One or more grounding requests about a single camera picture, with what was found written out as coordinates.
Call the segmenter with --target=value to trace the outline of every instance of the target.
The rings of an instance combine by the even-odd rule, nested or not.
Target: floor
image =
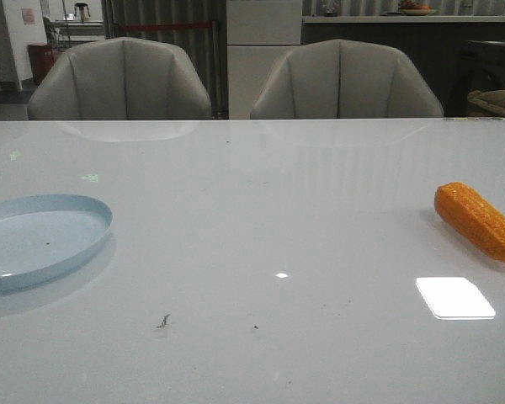
[[[0,120],[28,120],[26,108],[34,90],[1,91]]]

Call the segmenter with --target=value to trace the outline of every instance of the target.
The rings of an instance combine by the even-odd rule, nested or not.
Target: chair
[[[204,120],[210,97],[175,45],[116,38],[64,52],[28,105],[30,120]]]
[[[297,46],[272,67],[251,119],[441,117],[412,61],[389,46],[328,40]]]

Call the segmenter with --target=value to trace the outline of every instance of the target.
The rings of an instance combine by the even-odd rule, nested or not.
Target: kettle
[[[91,17],[90,7],[86,3],[75,3],[75,17],[77,16],[77,9],[82,22]]]

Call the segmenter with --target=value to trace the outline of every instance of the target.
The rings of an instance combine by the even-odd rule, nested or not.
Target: cushion
[[[468,94],[470,115],[502,116],[505,118],[505,90],[472,91]]]

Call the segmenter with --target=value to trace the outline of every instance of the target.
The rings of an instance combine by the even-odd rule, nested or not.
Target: red rope
[[[211,22],[187,23],[187,24],[158,24],[158,25],[118,25],[124,32],[133,31],[170,31],[181,29],[203,29],[211,27]]]

